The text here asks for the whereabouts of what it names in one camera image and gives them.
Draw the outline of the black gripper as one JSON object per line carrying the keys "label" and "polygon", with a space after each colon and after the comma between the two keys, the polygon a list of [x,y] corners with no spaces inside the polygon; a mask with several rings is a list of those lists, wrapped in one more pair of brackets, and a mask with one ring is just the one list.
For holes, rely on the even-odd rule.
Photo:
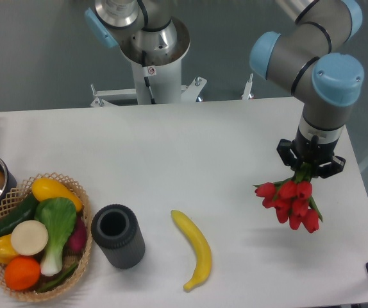
{"label": "black gripper", "polygon": [[314,165],[314,178],[329,178],[344,170],[346,159],[334,155],[337,140],[322,143],[318,136],[307,139],[302,134],[297,134],[293,141],[281,139],[276,151],[285,166],[291,170],[301,167],[304,162],[317,162]]}

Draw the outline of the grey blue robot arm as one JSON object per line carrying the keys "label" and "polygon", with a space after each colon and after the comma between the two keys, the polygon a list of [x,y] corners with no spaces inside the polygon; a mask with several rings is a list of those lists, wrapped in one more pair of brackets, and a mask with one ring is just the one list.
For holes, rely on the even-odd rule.
{"label": "grey blue robot arm", "polygon": [[[295,32],[264,33],[249,64],[304,104],[294,140],[277,146],[283,163],[297,175],[327,178],[345,166],[334,149],[364,81],[361,63],[337,48],[359,30],[362,10],[356,1],[280,1],[279,6],[295,22]],[[130,61],[139,104],[196,98],[193,88],[181,84],[190,39],[172,16],[170,1],[96,1],[85,20],[98,41],[120,47]]]}

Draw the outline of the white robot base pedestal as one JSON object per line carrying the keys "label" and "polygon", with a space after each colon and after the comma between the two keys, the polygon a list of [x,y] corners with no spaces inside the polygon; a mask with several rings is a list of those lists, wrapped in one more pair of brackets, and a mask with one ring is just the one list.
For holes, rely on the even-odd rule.
{"label": "white robot base pedestal", "polygon": [[159,31],[138,30],[118,43],[110,30],[100,25],[97,18],[87,14],[86,19],[99,41],[106,47],[119,47],[129,61],[135,87],[122,90],[99,90],[91,85],[93,107],[107,107],[111,102],[135,99],[138,105],[201,102],[201,91],[207,80],[197,76],[185,85],[181,80],[181,62],[190,47],[187,27],[172,17]]}

